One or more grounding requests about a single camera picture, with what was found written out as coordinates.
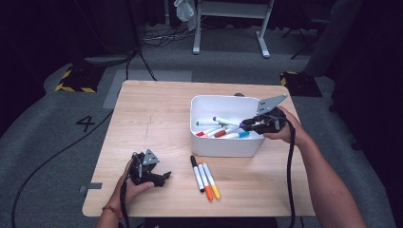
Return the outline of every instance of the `black marker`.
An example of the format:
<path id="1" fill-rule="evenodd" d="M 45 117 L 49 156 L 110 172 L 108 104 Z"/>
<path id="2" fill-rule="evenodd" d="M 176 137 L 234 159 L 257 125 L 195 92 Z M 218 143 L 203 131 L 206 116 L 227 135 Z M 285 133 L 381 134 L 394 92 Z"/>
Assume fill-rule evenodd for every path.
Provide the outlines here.
<path id="1" fill-rule="evenodd" d="M 201 192 L 204 192 L 204 185 L 202 184 L 201 173 L 199 171 L 198 164 L 196 163 L 196 159 L 193 155 L 190 156 L 190 161 L 192 162 L 193 171 L 195 171 L 196 180 L 198 181 L 198 186 Z"/>

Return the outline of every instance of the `bracelet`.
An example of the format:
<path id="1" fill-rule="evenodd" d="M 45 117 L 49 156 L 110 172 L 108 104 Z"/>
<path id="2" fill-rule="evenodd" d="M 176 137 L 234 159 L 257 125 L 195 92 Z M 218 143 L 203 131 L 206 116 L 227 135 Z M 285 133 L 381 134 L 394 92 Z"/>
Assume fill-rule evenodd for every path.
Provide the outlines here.
<path id="1" fill-rule="evenodd" d="M 111 210 L 113 213 L 115 213 L 115 215 L 118 217 L 119 220 L 122 219 L 123 214 L 122 214 L 122 212 L 121 212 L 120 210 L 118 210 L 118 209 L 116 209 L 116 208 L 113 208 L 113 207 L 111 207 L 111 206 L 105 206 L 105 207 L 102 208 L 103 211 L 104 211 L 105 209 L 109 209 L 109 210 Z"/>

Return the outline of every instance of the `marker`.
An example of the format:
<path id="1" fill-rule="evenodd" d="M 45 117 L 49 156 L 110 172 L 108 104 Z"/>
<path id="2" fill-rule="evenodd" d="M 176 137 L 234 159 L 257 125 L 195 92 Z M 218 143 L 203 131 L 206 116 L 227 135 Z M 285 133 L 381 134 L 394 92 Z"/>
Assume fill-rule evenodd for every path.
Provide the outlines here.
<path id="1" fill-rule="evenodd" d="M 231 133 L 231 132 L 233 132 L 235 130 L 238 130 L 238 128 L 231 128 L 231 129 L 222 130 L 222 131 L 214 134 L 214 137 L 218 138 L 218 137 L 224 136 L 226 134 L 229 134 L 229 133 Z"/>
<path id="2" fill-rule="evenodd" d="M 228 121 L 228 120 L 225 120 L 225 119 L 220 118 L 220 117 L 213 117 L 213 121 L 228 124 L 228 125 L 236 125 L 236 126 L 240 125 L 240 123 L 235 123 L 235 122 L 232 122 L 232 121 Z"/>
<path id="3" fill-rule="evenodd" d="M 196 122 L 196 125 L 227 125 L 227 124 L 215 121 L 203 121 L 203 122 Z"/>
<path id="4" fill-rule="evenodd" d="M 211 192 L 211 186 L 208 184 L 207 177 L 205 176 L 204 169 L 202 167 L 202 163 L 199 162 L 199 170 L 201 171 L 201 180 L 204 184 L 204 190 L 207 195 L 207 199 L 212 201 L 213 200 L 213 193 Z"/>
<path id="5" fill-rule="evenodd" d="M 222 128 L 217 129 L 217 130 L 214 130 L 214 131 L 212 131 L 212 132 L 210 132 L 210 133 L 204 134 L 204 135 L 202 135 L 201 137 L 212 137 L 212 136 L 214 136 L 216 133 L 219 133 L 220 131 L 223 131 L 223 130 L 226 130 L 226 126 L 223 126 Z"/>
<path id="6" fill-rule="evenodd" d="M 221 137 L 222 139 L 237 139 L 237 138 L 243 138 L 249 135 L 249 131 L 244 131 L 240 133 L 231 133 L 228 135 L 225 135 Z"/>
<path id="7" fill-rule="evenodd" d="M 204 186 L 202 185 L 201 173 L 200 173 L 198 165 L 196 164 L 195 156 L 191 155 L 190 161 L 192 162 L 193 170 L 195 171 L 196 181 L 198 181 L 199 190 L 201 190 L 201 193 L 203 193 Z"/>
<path id="8" fill-rule="evenodd" d="M 217 185 L 214 183 L 213 180 L 213 176 L 211 176 L 210 170 L 208 169 L 207 163 L 204 162 L 202 164 L 202 167 L 204 169 L 205 174 L 207 175 L 208 181 L 210 181 L 211 184 L 211 188 L 213 188 L 213 193 L 214 196 L 216 197 L 217 200 L 219 200 L 221 198 L 220 192 L 219 192 L 219 188 L 217 187 Z"/>
<path id="9" fill-rule="evenodd" d="M 217 129 L 219 129 L 219 126 L 216 126 L 216 127 L 213 127 L 213 128 L 207 129 L 207 130 L 203 130 L 203 131 L 201 131 L 199 133 L 196 133 L 196 135 L 197 136 L 202 136 L 204 134 L 210 133 L 210 132 L 212 132 L 214 130 L 217 130 Z"/>

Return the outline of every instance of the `wooden table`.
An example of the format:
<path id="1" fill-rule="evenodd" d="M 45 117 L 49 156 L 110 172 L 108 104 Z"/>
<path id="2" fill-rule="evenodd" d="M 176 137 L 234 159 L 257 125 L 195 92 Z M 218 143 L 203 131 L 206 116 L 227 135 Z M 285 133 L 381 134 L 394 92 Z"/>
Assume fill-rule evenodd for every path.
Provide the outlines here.
<path id="1" fill-rule="evenodd" d="M 207 162 L 221 200 L 200 193 L 190 163 L 189 111 L 197 95 L 233 95 L 265 99 L 288 94 L 279 85 L 234 85 L 126 81 L 113 113 L 83 207 L 99 217 L 133 152 L 151 149 L 160 159 L 155 174 L 172 171 L 164 187 L 139 195 L 128 206 L 131 217 L 282 217 L 290 216 L 286 182 L 289 144 L 266 139 L 252 158 L 196 157 Z M 297 116 L 290 97 L 281 103 Z M 314 216 L 305 167 L 295 148 L 292 184 L 297 216 Z"/>

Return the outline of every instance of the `hand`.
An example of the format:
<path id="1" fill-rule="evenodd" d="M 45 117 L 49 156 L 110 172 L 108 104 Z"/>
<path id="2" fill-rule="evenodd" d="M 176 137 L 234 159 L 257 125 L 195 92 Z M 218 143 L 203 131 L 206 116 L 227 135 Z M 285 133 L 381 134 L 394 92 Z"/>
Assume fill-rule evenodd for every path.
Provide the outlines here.
<path id="1" fill-rule="evenodd" d="M 127 173 L 127 170 L 129 169 L 131 163 L 132 163 L 132 160 L 130 160 L 127 163 L 125 171 L 122 174 L 122 176 L 119 178 L 118 182 L 116 183 L 115 190 L 113 191 L 113 194 L 110 197 L 107 205 L 110 205 L 114 208 L 121 209 L 121 202 L 120 202 L 121 186 L 125 180 L 125 174 Z M 127 179 L 126 182 L 127 182 L 126 194 L 125 194 L 125 204 L 126 205 L 128 205 L 131 201 L 133 201 L 134 198 L 137 195 L 139 195 L 140 193 L 150 189 L 151 187 L 154 187 L 153 182 L 145 182 L 145 183 L 136 185 L 131 180 L 131 178 Z"/>
<path id="2" fill-rule="evenodd" d="M 296 146 L 301 145 L 303 142 L 306 141 L 307 137 L 309 138 L 308 133 L 306 133 L 301 123 L 292 113 L 290 113 L 283 106 L 278 106 L 278 109 L 280 109 L 285 114 L 287 120 L 291 122 L 294 129 L 296 130 Z M 291 141 L 290 126 L 288 123 L 286 123 L 285 126 L 279 131 L 279 133 L 264 133 L 263 136 L 271 140 L 283 140 L 286 143 L 290 143 Z"/>

